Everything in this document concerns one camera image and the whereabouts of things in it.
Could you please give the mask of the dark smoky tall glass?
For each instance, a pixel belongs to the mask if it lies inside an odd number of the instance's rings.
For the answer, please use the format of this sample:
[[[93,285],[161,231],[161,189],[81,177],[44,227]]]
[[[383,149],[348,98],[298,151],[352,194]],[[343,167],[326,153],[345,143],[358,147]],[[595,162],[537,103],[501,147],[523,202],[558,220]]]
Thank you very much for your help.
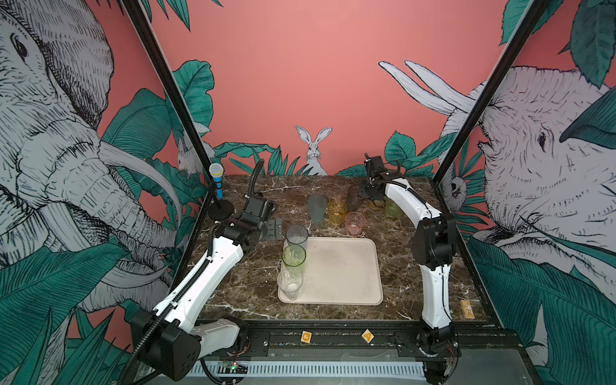
[[[353,184],[347,191],[346,205],[348,213],[356,212],[359,210],[364,202],[364,198],[359,194],[359,185]]]

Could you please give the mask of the beige rectangular tray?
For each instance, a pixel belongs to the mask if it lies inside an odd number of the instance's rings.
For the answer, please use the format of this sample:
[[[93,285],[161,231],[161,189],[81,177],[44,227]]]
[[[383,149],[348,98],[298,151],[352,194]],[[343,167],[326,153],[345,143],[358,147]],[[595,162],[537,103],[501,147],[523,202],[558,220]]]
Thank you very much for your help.
[[[283,303],[377,306],[383,301],[375,243],[366,238],[309,237],[303,284]]]

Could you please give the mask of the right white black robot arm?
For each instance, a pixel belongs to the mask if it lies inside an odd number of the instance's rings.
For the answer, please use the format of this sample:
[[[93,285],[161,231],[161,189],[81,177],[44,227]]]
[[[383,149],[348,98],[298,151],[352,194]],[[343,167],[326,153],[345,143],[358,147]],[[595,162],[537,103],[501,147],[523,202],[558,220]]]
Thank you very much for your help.
[[[359,195],[371,201],[388,198],[415,226],[412,256],[420,267],[423,287],[419,346],[429,357],[449,351],[455,335],[449,306],[449,274],[457,252],[455,219],[429,204],[407,179],[394,178],[389,172],[383,179],[363,181]]]

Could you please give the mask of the grey-blue translucent glass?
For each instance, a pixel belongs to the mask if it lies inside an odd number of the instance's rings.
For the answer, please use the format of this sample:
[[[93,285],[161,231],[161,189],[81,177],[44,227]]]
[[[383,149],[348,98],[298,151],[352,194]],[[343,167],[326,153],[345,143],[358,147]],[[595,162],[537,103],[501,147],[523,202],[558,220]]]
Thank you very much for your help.
[[[303,225],[290,226],[285,234],[287,245],[300,246],[304,250],[307,250],[309,236],[309,230]]]

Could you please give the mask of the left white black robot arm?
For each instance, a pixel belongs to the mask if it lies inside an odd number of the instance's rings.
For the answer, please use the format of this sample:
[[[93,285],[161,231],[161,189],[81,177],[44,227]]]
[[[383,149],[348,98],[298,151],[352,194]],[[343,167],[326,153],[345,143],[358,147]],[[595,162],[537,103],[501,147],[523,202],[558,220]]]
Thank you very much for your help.
[[[118,384],[145,384],[159,375],[182,380],[199,359],[233,346],[239,322],[220,319],[197,325],[201,310],[222,279],[261,240],[282,239],[282,221],[257,226],[233,218],[210,227],[205,254],[170,295],[131,321],[133,353]]]

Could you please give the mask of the clear tall glass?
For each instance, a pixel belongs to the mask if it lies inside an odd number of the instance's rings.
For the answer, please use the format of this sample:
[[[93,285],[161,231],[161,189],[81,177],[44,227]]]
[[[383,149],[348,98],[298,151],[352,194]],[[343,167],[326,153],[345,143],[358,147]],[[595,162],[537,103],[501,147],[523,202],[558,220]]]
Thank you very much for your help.
[[[278,275],[278,288],[289,300],[298,298],[303,285],[303,274],[283,267]]]

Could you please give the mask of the light green translucent glass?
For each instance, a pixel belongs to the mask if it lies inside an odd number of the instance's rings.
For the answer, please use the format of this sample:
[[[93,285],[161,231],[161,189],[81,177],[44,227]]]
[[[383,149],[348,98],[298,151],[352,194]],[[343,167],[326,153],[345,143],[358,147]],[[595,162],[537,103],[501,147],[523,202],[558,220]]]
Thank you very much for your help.
[[[306,262],[306,250],[301,245],[288,245],[282,251],[282,268],[291,276],[302,277]]]

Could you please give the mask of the teal frosted glass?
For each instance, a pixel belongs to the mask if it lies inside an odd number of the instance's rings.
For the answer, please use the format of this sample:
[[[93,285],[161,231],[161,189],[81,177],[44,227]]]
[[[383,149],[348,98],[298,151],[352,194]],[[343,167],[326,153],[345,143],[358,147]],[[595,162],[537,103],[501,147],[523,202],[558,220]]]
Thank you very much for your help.
[[[310,220],[314,223],[321,223],[325,218],[328,198],[324,195],[314,194],[308,199],[308,213]]]

